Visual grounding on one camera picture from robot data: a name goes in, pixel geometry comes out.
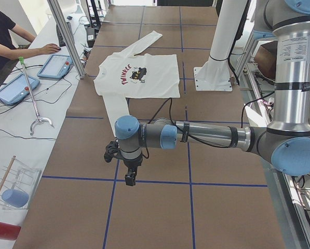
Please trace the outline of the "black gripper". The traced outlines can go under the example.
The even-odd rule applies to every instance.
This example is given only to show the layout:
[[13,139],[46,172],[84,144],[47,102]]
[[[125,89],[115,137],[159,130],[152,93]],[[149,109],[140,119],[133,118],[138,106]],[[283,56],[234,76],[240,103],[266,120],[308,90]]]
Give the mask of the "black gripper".
[[142,156],[138,156],[137,158],[134,159],[124,159],[123,162],[125,166],[128,168],[130,172],[132,172],[131,175],[126,174],[125,175],[125,182],[127,186],[134,186],[136,184],[136,176],[138,167],[141,166],[143,161]]

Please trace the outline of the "person's right hand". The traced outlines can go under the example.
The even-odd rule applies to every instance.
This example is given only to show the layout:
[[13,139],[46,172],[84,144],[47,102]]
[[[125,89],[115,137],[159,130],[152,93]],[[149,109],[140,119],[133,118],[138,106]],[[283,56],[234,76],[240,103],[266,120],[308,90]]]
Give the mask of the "person's right hand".
[[61,47],[59,47],[56,44],[46,44],[45,46],[41,47],[40,54],[53,54],[56,52],[59,52],[61,50]]

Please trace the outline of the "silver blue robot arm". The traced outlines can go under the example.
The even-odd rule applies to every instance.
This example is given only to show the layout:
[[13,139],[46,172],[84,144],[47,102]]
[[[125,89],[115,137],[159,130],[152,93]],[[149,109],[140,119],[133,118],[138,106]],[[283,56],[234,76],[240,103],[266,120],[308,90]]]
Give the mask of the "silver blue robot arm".
[[120,117],[117,140],[106,151],[124,162],[128,186],[136,183],[142,148],[174,149],[188,141],[240,148],[287,175],[310,172],[310,1],[258,1],[254,28],[278,40],[272,121],[265,128],[236,128],[164,118],[142,124],[134,116]]

